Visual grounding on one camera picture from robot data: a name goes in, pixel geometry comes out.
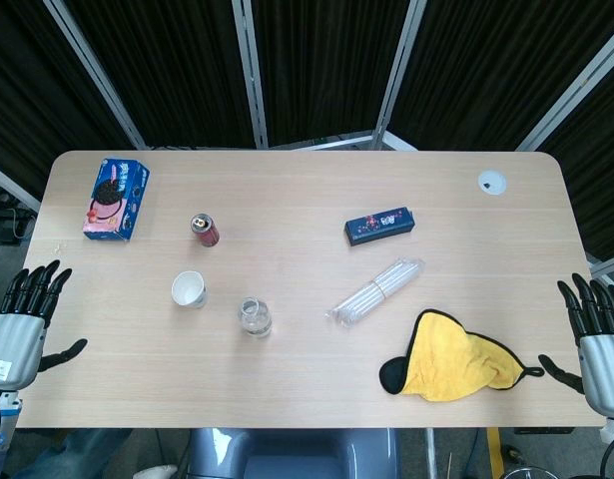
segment robotic hand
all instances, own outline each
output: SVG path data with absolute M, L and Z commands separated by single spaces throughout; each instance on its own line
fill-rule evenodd
M 602 441 L 609 444 L 600 468 L 600 477 L 604 478 L 607 466 L 614 472 L 614 457 L 608 461 L 614 451 L 614 286 L 606 288 L 594 279 L 589 285 L 577 273 L 572 277 L 581 305 L 564 281 L 558 281 L 557 286 L 568 308 L 582 375 L 563 371 L 544 354 L 539 361 L 546 372 L 584 394 L 590 407 L 606 416 L 606 426 L 600 431 Z
M 0 469 L 22 408 L 18 391 L 31 384 L 38 372 L 73 359 L 87 345 L 86 339 L 79 339 L 63 352 L 42 355 L 58 296 L 72 272 L 65 269 L 51 282 L 59 264 L 55 260 L 31 273 L 21 270 L 0 308 Z

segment blue snack box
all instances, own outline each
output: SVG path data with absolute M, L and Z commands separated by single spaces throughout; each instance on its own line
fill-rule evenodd
M 91 240 L 129 240 L 149 170 L 136 160 L 106 158 L 100 166 L 83 233 Z
M 377 213 L 346 222 L 345 231 L 351 246 L 363 242 L 408 233 L 415 226 L 413 214 L 407 207 Z

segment red can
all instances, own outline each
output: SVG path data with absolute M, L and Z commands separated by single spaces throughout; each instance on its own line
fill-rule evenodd
M 204 213 L 191 218 L 191 231 L 198 236 L 203 246 L 213 246 L 220 239 L 214 220 Z

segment yellow towel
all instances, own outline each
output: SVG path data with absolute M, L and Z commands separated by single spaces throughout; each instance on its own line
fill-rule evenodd
M 417 317 L 406 356 L 386 362 L 379 380 L 391 394 L 453 401 L 484 386 L 509 389 L 525 375 L 543 376 L 544 370 L 525 367 L 506 346 L 465 331 L 445 312 L 427 309 Z

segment white paper cup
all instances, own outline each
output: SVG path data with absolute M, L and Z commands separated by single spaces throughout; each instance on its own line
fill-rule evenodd
M 205 280 L 197 271 L 184 271 L 171 286 L 171 297 L 183 307 L 202 307 L 207 302 Z

